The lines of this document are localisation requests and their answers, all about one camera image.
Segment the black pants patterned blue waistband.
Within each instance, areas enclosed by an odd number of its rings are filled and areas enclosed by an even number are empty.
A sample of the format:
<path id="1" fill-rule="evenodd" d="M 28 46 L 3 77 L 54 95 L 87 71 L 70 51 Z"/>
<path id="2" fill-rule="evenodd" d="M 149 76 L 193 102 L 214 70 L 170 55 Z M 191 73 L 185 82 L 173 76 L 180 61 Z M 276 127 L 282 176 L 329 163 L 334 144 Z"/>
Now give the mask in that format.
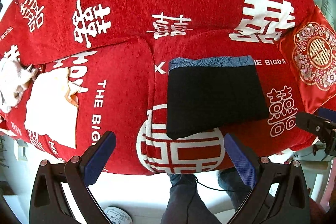
<path id="1" fill-rule="evenodd" d="M 169 62 L 166 133 L 170 139 L 268 118 L 250 55 Z"/>

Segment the round white patterned disc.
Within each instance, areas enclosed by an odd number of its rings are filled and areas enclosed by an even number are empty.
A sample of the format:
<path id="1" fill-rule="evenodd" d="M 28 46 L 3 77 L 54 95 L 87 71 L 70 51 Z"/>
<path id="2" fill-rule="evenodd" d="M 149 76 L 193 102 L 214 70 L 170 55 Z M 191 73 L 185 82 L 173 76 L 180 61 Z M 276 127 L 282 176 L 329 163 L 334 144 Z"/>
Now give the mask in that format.
<path id="1" fill-rule="evenodd" d="M 132 224 L 133 221 L 131 216 L 127 214 L 124 210 L 109 206 L 104 210 L 104 213 L 109 218 L 109 220 L 114 224 Z"/>

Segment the red embroidered satin cushion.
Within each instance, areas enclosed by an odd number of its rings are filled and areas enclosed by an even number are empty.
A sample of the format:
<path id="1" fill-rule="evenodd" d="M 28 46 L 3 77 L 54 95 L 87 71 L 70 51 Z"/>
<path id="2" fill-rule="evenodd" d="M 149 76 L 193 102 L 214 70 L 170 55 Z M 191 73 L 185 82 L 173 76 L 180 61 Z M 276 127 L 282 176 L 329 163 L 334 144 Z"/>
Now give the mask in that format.
<path id="1" fill-rule="evenodd" d="M 335 97 L 335 30 L 318 6 L 276 42 L 307 113 Z"/>

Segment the white folded cloth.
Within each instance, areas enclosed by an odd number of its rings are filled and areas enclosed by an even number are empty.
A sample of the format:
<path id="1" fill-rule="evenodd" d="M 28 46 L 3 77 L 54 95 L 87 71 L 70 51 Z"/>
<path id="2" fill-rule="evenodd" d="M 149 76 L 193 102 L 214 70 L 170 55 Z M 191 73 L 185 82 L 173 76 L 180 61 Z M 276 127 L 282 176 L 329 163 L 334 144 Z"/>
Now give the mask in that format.
<path id="1" fill-rule="evenodd" d="M 69 81 L 68 67 L 38 75 L 26 103 L 25 129 L 47 135 L 69 148 L 76 148 L 78 103 L 73 99 L 80 86 Z"/>

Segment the operator grey trouser legs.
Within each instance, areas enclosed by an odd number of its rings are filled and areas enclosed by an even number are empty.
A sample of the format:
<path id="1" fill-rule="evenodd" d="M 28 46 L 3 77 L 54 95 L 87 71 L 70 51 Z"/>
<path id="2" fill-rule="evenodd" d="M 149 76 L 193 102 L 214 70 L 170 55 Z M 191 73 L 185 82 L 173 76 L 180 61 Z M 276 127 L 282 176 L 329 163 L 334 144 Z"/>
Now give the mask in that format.
<path id="1" fill-rule="evenodd" d="M 169 178 L 170 198 L 161 219 L 162 224 L 220 222 L 199 197 L 197 177 L 194 174 L 169 174 Z M 244 184 L 234 167 L 219 172 L 218 184 L 230 197 L 235 210 L 238 210 L 251 191 L 251 187 Z"/>

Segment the white crumpled garment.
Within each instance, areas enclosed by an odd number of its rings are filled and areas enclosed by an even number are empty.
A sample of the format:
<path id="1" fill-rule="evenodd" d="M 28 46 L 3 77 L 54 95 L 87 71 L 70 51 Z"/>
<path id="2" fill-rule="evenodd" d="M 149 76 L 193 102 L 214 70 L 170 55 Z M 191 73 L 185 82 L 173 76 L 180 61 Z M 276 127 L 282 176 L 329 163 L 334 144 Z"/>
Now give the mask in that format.
<path id="1" fill-rule="evenodd" d="M 1 111 L 9 113 L 21 101 L 30 81 L 36 79 L 38 70 L 32 65 L 24 68 L 17 59 L 1 59 Z"/>

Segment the red sofa white characters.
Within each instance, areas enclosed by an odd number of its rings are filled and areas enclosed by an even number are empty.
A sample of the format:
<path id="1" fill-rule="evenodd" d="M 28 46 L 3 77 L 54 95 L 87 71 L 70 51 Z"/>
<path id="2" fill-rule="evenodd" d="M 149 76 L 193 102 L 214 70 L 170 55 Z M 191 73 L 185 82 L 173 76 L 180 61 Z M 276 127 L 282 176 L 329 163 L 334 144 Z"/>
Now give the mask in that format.
<path id="1" fill-rule="evenodd" d="M 117 147 L 105 171 L 197 173 L 225 169 L 224 135 L 235 134 L 260 156 L 309 145 L 297 128 L 303 111 L 294 75 L 276 42 L 314 11 L 313 0 L 19 0 L 1 20 L 1 55 L 38 75 L 68 67 L 80 86 L 76 148 L 25 129 L 34 81 L 1 132 L 67 161 L 110 130 Z M 185 138 L 166 133 L 169 62 L 177 57 L 250 55 L 268 118 L 217 127 Z"/>

